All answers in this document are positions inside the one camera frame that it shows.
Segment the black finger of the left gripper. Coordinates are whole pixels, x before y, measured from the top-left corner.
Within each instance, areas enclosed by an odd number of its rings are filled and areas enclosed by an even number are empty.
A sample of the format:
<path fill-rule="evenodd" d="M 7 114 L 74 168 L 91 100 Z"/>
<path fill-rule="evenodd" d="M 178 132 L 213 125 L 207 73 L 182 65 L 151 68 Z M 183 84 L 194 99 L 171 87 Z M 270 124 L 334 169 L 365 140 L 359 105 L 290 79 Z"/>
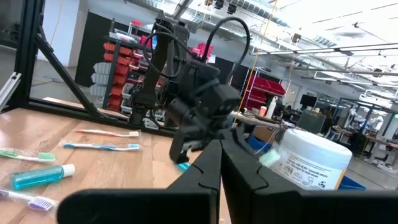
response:
<path fill-rule="evenodd" d="M 189 161 L 188 150 L 201 147 L 202 139 L 200 139 L 198 131 L 178 130 L 174 135 L 169 156 L 174 164 L 182 164 Z"/>
<path fill-rule="evenodd" d="M 250 156 L 254 155 L 254 149 L 247 143 L 244 126 L 237 125 L 235 127 L 230 127 L 229 129 L 230 139 L 238 148 L 246 152 Z"/>

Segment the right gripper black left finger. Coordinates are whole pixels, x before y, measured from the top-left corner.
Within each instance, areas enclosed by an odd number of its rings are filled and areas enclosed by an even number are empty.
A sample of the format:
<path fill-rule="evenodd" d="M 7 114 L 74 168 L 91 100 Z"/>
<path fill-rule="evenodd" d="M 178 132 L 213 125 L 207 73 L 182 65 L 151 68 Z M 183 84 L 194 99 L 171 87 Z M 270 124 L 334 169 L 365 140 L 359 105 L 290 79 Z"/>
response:
<path fill-rule="evenodd" d="M 86 189 L 58 206 L 58 224 L 218 224 L 221 142 L 212 140 L 165 189 Z"/>

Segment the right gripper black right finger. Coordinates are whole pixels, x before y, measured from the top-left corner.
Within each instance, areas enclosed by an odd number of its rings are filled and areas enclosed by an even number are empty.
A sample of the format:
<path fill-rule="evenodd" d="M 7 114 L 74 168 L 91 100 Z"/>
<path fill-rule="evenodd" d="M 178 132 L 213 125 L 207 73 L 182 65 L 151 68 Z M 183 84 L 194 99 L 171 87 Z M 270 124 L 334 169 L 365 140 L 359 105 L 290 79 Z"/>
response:
<path fill-rule="evenodd" d="M 304 190 L 230 140 L 221 175 L 232 224 L 398 224 L 393 190 Z"/>

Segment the green toothbrush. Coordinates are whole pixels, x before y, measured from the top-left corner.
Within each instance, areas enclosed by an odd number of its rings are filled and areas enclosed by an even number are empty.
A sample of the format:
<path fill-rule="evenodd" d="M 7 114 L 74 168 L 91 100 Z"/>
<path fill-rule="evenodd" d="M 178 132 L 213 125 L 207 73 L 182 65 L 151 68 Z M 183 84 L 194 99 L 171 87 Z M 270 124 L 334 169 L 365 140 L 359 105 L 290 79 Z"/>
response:
<path fill-rule="evenodd" d="M 265 154 L 259 157 L 259 162 L 267 167 L 270 168 L 275 165 L 280 160 L 281 155 L 278 153 L 278 150 L 272 148 L 268 150 Z"/>
<path fill-rule="evenodd" d="M 49 152 L 38 152 L 36 154 L 32 154 L 13 148 L 0 149 L 0 156 L 34 162 L 54 162 L 56 160 L 55 155 Z"/>

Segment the orange toothbrush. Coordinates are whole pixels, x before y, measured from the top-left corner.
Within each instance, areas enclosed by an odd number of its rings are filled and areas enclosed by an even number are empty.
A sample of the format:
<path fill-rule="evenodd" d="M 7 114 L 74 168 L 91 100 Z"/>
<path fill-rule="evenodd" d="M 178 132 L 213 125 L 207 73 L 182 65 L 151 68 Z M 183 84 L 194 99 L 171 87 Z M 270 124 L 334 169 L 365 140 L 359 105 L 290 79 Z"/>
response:
<path fill-rule="evenodd" d="M 129 131 L 128 133 L 113 133 L 110 131 L 104 131 L 99 129 L 76 129 L 76 133 L 88 133 L 88 134 L 99 134 L 105 136 L 114 136 L 120 138 L 136 138 L 141 135 L 140 131 Z"/>

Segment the blue toothbrush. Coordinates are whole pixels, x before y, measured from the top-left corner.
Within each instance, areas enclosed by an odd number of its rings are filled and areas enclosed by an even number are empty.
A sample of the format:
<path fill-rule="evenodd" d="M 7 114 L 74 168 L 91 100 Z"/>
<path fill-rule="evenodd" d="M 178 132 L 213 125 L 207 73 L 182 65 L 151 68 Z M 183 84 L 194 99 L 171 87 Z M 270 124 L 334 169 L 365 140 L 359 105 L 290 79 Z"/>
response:
<path fill-rule="evenodd" d="M 110 144 L 86 144 L 86 143 L 62 143 L 62 147 L 69 149 L 101 149 L 107 151 L 136 151 L 141 148 L 140 144 L 110 145 Z"/>

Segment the purple toothbrush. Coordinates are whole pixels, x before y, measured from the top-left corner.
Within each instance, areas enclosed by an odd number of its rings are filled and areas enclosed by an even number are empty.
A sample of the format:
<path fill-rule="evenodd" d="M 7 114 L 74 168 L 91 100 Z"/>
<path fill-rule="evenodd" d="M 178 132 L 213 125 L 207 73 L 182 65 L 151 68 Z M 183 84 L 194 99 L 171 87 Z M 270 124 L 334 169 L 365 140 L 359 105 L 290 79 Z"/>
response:
<path fill-rule="evenodd" d="M 38 196 L 38 195 L 29 195 L 1 188 L 0 188 L 0 197 L 11 198 L 15 201 L 24 201 L 27 203 L 29 208 L 44 212 L 48 212 L 58 205 L 58 202 L 51 198 Z"/>

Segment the white spray bottle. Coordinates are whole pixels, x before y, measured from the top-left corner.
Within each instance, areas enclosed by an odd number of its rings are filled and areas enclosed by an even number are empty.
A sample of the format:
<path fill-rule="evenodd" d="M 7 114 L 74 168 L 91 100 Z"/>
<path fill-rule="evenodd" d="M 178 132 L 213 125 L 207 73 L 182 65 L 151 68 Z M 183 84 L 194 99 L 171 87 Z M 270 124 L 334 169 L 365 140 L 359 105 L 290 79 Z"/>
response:
<path fill-rule="evenodd" d="M 272 118 L 272 115 L 273 115 L 274 110 L 275 110 L 275 108 L 276 108 L 277 100 L 278 100 L 278 97 L 277 97 L 277 96 L 274 96 L 274 97 L 272 98 L 272 100 L 271 100 L 271 102 L 270 102 L 270 104 L 269 104 L 269 107 L 268 107 L 268 109 L 267 109 L 267 113 L 266 113 L 266 118 L 267 118 L 267 119 L 271 119 L 271 118 Z"/>

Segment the red bin rack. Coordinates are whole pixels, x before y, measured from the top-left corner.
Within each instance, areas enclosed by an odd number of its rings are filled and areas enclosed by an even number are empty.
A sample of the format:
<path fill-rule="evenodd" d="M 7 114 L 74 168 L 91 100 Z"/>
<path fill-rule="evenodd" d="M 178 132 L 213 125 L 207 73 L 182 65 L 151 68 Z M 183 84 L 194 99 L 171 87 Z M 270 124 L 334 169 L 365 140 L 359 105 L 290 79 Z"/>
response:
<path fill-rule="evenodd" d="M 255 68 L 254 71 L 248 69 L 241 89 L 242 108 L 259 109 L 261 106 L 267 106 L 273 97 L 282 98 L 285 96 L 286 89 L 281 85 L 280 80 L 275 82 L 269 78 L 261 77 L 261 75 L 267 75 L 267 72 L 260 68 Z"/>

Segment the white wipes canister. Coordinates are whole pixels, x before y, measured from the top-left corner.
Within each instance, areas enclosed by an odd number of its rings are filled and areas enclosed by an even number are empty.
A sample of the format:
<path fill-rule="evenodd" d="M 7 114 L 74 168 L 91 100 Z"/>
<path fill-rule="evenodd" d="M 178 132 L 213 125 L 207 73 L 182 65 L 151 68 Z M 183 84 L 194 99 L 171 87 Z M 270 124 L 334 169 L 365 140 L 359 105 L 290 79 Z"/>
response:
<path fill-rule="evenodd" d="M 336 190 L 352 152 L 331 140 L 299 129 L 287 129 L 276 148 L 280 159 L 272 171 L 305 190 Z"/>

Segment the grey equipment box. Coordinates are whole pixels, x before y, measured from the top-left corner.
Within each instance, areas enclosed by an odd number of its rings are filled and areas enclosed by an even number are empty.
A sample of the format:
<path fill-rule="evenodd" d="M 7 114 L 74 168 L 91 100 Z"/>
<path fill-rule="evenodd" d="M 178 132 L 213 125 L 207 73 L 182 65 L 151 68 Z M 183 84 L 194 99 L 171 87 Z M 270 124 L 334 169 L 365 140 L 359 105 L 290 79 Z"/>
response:
<path fill-rule="evenodd" d="M 304 129 L 313 134 L 318 134 L 322 130 L 326 116 L 314 111 L 305 110 L 299 117 L 296 127 Z"/>

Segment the black computer monitor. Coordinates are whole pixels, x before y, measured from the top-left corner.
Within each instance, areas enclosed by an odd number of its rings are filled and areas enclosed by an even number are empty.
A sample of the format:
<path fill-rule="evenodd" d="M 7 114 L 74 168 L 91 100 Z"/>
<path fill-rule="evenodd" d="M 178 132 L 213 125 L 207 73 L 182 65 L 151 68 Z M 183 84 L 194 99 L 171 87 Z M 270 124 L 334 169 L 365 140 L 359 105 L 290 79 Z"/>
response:
<path fill-rule="evenodd" d="M 301 109 L 305 110 L 308 106 L 313 108 L 316 102 L 317 102 L 316 96 L 302 95 L 300 99 L 300 104 L 302 105 Z"/>

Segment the red parts bin shelf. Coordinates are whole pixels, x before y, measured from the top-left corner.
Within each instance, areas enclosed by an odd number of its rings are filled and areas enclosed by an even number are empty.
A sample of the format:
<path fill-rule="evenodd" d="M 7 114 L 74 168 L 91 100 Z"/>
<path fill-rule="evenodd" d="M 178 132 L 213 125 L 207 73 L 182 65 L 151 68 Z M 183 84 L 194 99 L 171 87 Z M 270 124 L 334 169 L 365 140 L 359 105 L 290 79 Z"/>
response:
<path fill-rule="evenodd" d="M 141 43 L 104 37 L 104 61 L 110 63 L 108 82 L 102 108 L 121 113 L 131 109 L 129 100 L 134 89 L 141 84 L 149 66 L 143 53 L 150 49 Z"/>

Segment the black partition panel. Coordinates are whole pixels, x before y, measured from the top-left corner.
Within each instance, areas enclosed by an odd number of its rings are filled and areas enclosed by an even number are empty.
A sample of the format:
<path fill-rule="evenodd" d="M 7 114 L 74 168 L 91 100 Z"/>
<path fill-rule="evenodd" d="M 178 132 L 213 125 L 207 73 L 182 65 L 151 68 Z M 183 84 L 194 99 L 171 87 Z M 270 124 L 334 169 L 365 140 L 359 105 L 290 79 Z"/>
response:
<path fill-rule="evenodd" d="M 90 87 L 95 72 L 94 65 L 103 62 L 105 36 L 109 34 L 111 20 L 89 12 L 86 18 L 83 39 L 75 74 L 75 82 L 80 86 Z"/>

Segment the black aluminium table frame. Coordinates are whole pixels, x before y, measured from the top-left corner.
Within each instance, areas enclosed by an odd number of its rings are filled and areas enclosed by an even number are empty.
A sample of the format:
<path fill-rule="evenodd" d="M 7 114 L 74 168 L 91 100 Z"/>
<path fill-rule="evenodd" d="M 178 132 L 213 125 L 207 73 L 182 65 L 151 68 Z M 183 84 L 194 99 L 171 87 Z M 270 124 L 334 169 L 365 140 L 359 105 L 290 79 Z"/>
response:
<path fill-rule="evenodd" d="M 44 5 L 45 0 L 23 0 L 22 2 L 21 23 L 19 26 L 19 38 L 14 66 L 14 71 L 20 76 L 20 78 L 16 91 L 11 95 L 9 106 L 12 109 L 25 108 L 119 128 L 141 129 L 146 133 L 161 136 L 173 136 L 175 133 L 174 128 L 147 128 L 144 124 L 138 124 L 137 122 L 130 121 L 130 119 L 127 118 L 101 113 L 94 104 L 90 103 L 88 98 L 83 94 L 78 85 L 65 70 L 65 67 L 59 62 L 58 58 L 53 53 L 52 48 L 45 39 L 45 34 L 42 29 Z M 82 104 L 82 108 L 62 105 L 60 103 L 52 103 L 44 100 L 36 100 L 30 97 L 35 56 L 39 50 L 43 52 L 51 66 L 53 66 L 63 81 L 67 84 L 71 92 Z"/>

